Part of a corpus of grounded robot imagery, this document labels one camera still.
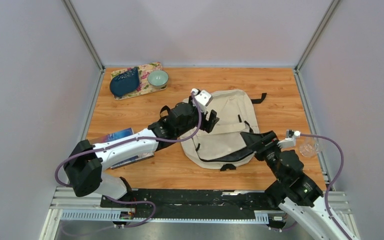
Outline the cream canvas backpack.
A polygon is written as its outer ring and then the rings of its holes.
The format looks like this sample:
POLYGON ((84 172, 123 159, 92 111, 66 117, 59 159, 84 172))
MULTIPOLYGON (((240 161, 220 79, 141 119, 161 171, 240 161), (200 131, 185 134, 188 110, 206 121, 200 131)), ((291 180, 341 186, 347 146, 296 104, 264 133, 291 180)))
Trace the cream canvas backpack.
POLYGON ((213 93, 210 104, 201 110, 215 110, 218 123, 211 133, 195 129, 188 130, 180 136, 184 154, 195 164, 205 169, 235 169, 247 164, 254 156, 246 148, 241 133, 260 132, 254 110, 266 94, 258 99, 250 99, 241 89, 218 90, 213 93))

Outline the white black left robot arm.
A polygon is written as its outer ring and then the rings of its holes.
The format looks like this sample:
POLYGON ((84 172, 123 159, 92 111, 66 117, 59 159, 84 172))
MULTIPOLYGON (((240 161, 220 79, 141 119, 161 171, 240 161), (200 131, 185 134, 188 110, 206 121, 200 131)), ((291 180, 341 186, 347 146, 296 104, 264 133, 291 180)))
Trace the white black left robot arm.
POLYGON ((108 175, 105 170, 132 157, 191 139, 199 130, 210 133, 219 121, 215 110, 207 112, 193 103, 180 102, 174 108, 164 106, 161 110, 167 111, 167 115, 136 134, 110 142, 92 144, 85 139, 76 144, 62 167, 77 197, 97 193, 113 198, 122 208, 128 207, 133 194, 127 181, 108 175))

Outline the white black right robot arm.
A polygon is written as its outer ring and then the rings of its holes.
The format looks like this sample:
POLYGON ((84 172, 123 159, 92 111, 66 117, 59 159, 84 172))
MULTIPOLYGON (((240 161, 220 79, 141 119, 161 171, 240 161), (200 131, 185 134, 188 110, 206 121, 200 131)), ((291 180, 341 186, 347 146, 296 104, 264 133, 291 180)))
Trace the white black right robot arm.
POLYGON ((280 140, 274 131, 241 132, 246 148, 258 161, 270 168, 276 180, 265 190, 265 203, 273 210, 281 209, 315 240, 357 240, 358 236, 334 212, 314 180, 304 173, 304 164, 292 149, 298 130, 287 130, 280 140))

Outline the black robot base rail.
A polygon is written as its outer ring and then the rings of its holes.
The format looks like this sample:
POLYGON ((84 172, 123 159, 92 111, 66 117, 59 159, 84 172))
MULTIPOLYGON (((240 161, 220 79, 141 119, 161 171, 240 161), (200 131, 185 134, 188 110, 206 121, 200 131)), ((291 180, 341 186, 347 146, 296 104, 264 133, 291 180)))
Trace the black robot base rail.
POLYGON ((138 188, 121 200, 122 204, 102 197, 100 206, 135 210, 134 217, 139 219, 152 214, 153 207, 146 203, 150 201, 156 205, 155 220, 251 220, 257 212, 284 214, 264 191, 138 188))

